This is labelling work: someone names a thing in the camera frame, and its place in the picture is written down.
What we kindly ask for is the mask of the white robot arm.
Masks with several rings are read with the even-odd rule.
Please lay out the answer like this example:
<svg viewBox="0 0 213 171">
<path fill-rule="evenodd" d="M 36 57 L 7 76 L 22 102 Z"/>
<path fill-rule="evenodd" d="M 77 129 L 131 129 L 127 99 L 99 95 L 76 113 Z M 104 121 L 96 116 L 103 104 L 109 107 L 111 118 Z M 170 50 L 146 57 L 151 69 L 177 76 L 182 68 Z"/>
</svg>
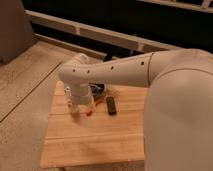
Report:
<svg viewBox="0 0 213 171">
<path fill-rule="evenodd" d="M 74 104 L 91 101 L 91 83 L 146 87 L 146 171 L 213 171 L 213 53 L 176 49 L 91 64 L 64 63 L 59 78 Z"/>
</svg>

